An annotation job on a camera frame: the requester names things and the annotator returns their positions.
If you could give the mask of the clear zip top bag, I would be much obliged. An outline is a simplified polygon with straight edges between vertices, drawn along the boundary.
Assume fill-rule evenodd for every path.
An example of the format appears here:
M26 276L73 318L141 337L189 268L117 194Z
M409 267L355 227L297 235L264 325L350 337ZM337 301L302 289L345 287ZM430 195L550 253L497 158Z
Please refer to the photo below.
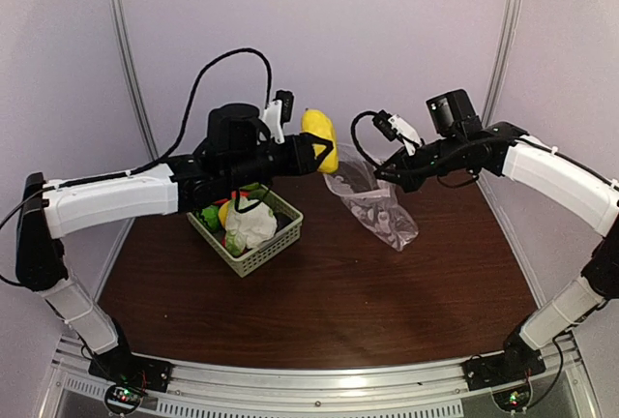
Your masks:
M402 252L418 236L419 228L399 204L395 186L377 180L372 165L353 145L339 144L338 155L338 169L323 175L328 190L365 229Z

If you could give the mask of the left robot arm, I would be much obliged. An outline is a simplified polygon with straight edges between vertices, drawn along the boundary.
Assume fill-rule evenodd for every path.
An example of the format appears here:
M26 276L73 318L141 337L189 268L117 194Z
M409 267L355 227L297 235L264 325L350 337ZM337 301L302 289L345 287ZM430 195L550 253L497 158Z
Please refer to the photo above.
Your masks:
M206 138L193 153L136 170L98 177L25 183L17 217L15 279L42 296L85 341L119 383L133 381L139 364L120 328L83 289L64 262L62 238L99 224L151 215L200 211L238 197L252 183L324 169L337 154L336 131L319 110L306 110L299 134L283 134L275 100L264 110L227 104L211 111Z

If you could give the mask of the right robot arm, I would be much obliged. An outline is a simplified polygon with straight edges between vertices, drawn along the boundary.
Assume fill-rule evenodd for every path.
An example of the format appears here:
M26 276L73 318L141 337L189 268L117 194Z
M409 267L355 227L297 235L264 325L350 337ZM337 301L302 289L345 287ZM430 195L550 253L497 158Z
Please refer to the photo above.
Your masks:
M502 379L518 379L557 336L618 297L618 183L510 122L486 126L467 92L457 89L426 102L438 137L425 142L401 116L381 110L372 123L400 148L375 176L412 193L429 178L481 173L539 195L538 204L590 235L583 267L505 340L496 359Z

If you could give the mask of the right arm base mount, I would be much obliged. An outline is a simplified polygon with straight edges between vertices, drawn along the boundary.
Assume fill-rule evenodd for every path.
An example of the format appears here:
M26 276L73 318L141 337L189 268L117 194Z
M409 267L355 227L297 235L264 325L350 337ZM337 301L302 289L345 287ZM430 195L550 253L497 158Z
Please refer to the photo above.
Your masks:
M470 391L524 380L546 370L541 351L531 348L515 329L503 343L503 351L473 356L461 364Z

